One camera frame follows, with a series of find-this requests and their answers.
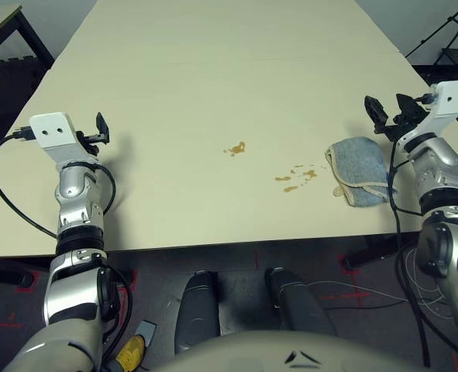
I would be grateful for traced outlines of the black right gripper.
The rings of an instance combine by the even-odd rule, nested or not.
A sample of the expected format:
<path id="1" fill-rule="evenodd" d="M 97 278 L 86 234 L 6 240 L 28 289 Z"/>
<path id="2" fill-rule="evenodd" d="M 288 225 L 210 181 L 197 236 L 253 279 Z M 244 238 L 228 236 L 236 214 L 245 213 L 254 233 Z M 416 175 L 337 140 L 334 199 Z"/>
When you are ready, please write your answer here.
<path id="1" fill-rule="evenodd" d="M 374 132 L 384 134 L 390 141 L 398 141 L 426 117 L 426 111 L 413 97 L 396 94 L 396 99 L 401 113 L 394 117 L 393 125 L 388 125 L 388 116 L 383 105 L 369 95 L 364 98 L 364 107 L 374 123 Z"/>

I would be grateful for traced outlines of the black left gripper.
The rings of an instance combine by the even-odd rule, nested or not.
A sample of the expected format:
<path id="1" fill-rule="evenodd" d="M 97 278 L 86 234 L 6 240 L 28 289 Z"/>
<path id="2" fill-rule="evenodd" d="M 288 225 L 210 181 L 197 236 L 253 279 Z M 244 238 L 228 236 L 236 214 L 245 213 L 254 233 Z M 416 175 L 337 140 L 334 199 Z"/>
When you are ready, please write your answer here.
<path id="1" fill-rule="evenodd" d="M 95 124 L 98 130 L 98 134 L 96 135 L 86 136 L 82 131 L 76 132 L 78 142 L 90 155 L 97 155 L 99 153 L 99 148 L 96 143 L 108 144 L 110 141 L 108 125 L 100 112 L 96 115 Z"/>

